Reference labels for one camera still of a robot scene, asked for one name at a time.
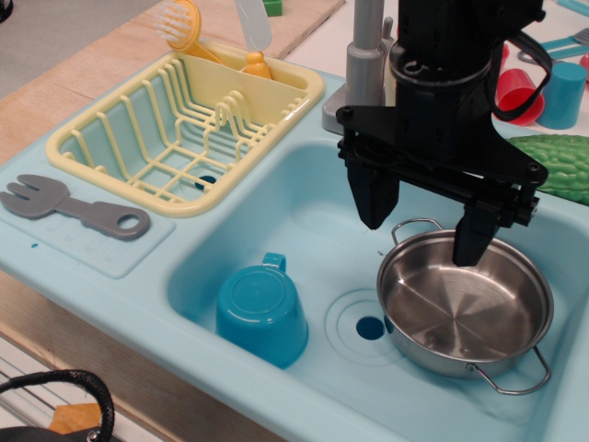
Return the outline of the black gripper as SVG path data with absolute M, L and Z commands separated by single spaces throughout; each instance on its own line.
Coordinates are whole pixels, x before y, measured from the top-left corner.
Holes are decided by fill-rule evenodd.
M 548 171 L 495 130 L 496 80 L 490 73 L 445 82 L 400 78 L 395 106 L 338 109 L 340 156 L 367 227 L 382 226 L 402 181 L 466 205 L 453 250 L 459 267 L 478 264 L 498 226 L 530 223 Z

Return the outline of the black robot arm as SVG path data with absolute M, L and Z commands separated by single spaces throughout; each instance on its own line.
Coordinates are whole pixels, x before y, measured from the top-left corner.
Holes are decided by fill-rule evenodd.
M 362 221 L 380 227 L 407 182 L 461 202 L 453 261 L 475 265 L 497 231 L 527 225 L 547 169 L 503 139 L 494 119 L 525 106 L 495 100 L 506 41 L 545 70 L 552 62 L 525 28 L 545 18 L 539 1 L 402 1 L 390 52 L 392 107 L 347 105 L 337 112 L 339 143 Z

